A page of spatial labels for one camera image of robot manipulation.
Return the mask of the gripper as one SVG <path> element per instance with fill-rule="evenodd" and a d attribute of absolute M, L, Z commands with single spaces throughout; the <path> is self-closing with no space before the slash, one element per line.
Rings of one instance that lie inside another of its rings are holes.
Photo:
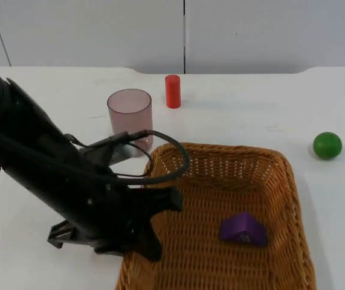
<path fill-rule="evenodd" d="M 163 249 L 151 218 L 167 210 L 182 210 L 176 187 L 129 188 L 125 185 L 79 185 L 69 181 L 47 184 L 47 204 L 64 221 L 52 226 L 48 242 L 88 245 L 96 254 L 123 257 L 135 251 L 151 262 Z"/>

